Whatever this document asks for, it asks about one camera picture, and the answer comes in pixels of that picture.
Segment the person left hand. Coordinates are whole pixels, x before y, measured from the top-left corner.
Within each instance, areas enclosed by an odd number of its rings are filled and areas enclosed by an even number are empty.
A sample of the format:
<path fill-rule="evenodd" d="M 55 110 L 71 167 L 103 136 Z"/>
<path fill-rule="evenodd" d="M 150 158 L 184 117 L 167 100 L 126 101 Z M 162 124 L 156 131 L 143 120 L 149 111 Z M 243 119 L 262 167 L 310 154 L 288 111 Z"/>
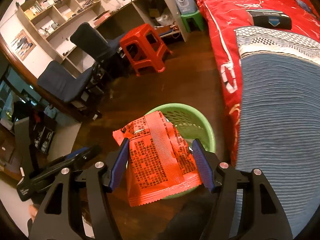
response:
<path fill-rule="evenodd" d="M 29 214 L 31 217 L 36 217 L 38 210 L 39 210 L 39 208 L 36 207 L 34 204 L 29 205 Z"/>

